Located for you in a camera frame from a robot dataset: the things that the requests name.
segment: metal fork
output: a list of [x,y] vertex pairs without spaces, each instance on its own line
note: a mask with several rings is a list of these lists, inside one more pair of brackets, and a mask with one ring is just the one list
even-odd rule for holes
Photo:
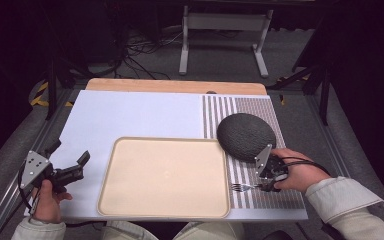
[[245,192],[250,189],[261,189],[263,187],[262,184],[255,184],[255,185],[250,185],[250,184],[245,184],[245,183],[233,183],[230,188],[233,191],[236,192]]

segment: dome-shaped sponge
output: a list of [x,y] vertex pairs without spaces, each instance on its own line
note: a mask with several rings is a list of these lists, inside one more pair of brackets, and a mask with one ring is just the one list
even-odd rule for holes
[[247,113],[223,119],[217,128],[217,139],[224,151],[244,162],[254,163],[254,158],[267,144],[276,148],[276,135],[270,125]]

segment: person's right hand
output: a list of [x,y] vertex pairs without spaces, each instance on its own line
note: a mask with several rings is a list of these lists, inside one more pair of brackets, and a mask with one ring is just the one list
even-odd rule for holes
[[[279,158],[284,157],[297,157],[312,161],[310,158],[302,153],[295,152],[288,148],[276,148],[271,151],[272,154],[277,155]],[[283,159],[285,163],[302,161],[300,159],[287,158]],[[283,181],[275,183],[274,187],[277,189],[295,189],[302,193],[307,191],[307,188],[313,184],[319,183],[324,179],[331,178],[327,173],[318,167],[308,164],[297,164],[288,167],[288,178]]]
[[[33,196],[37,194],[37,189],[34,190]],[[40,194],[38,196],[38,204],[36,211],[33,214],[35,220],[39,220],[47,223],[60,223],[61,222],[61,212],[60,212],[60,202],[62,200],[71,200],[73,197],[67,192],[55,193],[52,191],[51,181],[45,179],[42,182],[42,187],[40,188]]]

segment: wooden tray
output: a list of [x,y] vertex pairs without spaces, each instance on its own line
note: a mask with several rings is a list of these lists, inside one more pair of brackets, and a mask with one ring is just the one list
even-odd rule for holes
[[230,211],[225,153],[211,139],[120,138],[98,211],[105,216],[223,218]]

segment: white sleeve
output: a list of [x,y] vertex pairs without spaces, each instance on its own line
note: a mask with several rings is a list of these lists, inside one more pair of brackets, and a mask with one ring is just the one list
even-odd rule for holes
[[18,224],[12,240],[63,240],[65,234],[65,223],[45,224],[40,221],[26,217]]
[[326,179],[310,186],[305,196],[323,222],[345,239],[384,239],[384,222],[367,210],[371,205],[383,207],[384,201],[357,181]]

